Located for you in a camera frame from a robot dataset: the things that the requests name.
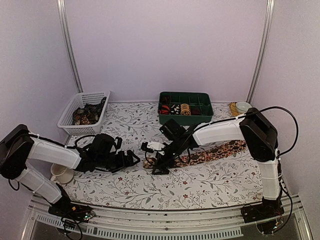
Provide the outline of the flamingo patterned tie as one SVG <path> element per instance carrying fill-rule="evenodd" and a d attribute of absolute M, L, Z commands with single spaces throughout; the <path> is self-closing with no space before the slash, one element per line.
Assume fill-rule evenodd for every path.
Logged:
<path fill-rule="evenodd" d="M 236 154 L 244 152 L 246 149 L 247 144 L 244 140 L 214 142 L 192 149 L 190 155 L 184 152 L 169 163 L 167 168 L 182 168 L 217 161 L 236 156 Z"/>

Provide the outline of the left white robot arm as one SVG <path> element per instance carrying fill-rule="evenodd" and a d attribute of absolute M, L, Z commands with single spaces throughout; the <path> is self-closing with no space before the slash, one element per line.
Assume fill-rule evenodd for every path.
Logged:
<path fill-rule="evenodd" d="M 77 207 L 68 194 L 28 161 L 56 164 L 82 173 L 95 170 L 115 173 L 140 162 L 132 150 L 121 150 L 122 138 L 105 133 L 92 138 L 85 146 L 79 146 L 77 141 L 67 146 L 33 134 L 26 125 L 19 124 L 0 141 L 0 174 L 41 195 L 63 217 L 70 217 Z"/>

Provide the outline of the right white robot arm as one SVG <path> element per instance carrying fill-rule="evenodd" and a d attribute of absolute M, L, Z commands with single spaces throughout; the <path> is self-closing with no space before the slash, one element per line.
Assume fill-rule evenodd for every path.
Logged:
<path fill-rule="evenodd" d="M 257 161 L 262 180 L 262 204 L 258 213 L 262 218 L 269 218 L 278 210 L 283 193 L 278 132 L 259 110 L 252 107 L 236 117 L 194 124 L 189 128 L 171 119 L 160 131 L 170 144 L 154 141 L 146 144 L 148 151 L 156 153 L 155 175 L 168 174 L 174 159 L 188 149 L 223 141 L 245 141 L 251 157 Z"/>

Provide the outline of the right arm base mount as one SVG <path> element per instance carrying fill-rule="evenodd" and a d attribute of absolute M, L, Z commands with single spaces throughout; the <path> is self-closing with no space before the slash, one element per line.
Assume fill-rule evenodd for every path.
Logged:
<path fill-rule="evenodd" d="M 240 212 L 245 223 L 279 217 L 285 213 L 281 205 L 276 208 L 273 205 L 263 205 L 262 203 L 255 205 L 246 204 L 241 208 Z"/>

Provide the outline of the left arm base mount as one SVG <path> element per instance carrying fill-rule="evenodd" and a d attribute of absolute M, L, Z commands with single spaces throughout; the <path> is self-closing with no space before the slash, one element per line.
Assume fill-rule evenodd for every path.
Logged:
<path fill-rule="evenodd" d="M 90 206 L 72 204 L 66 209 L 58 208 L 57 206 L 50 206 L 48 213 L 61 217 L 62 219 L 74 220 L 79 223 L 88 222 L 96 216 L 96 213 Z"/>

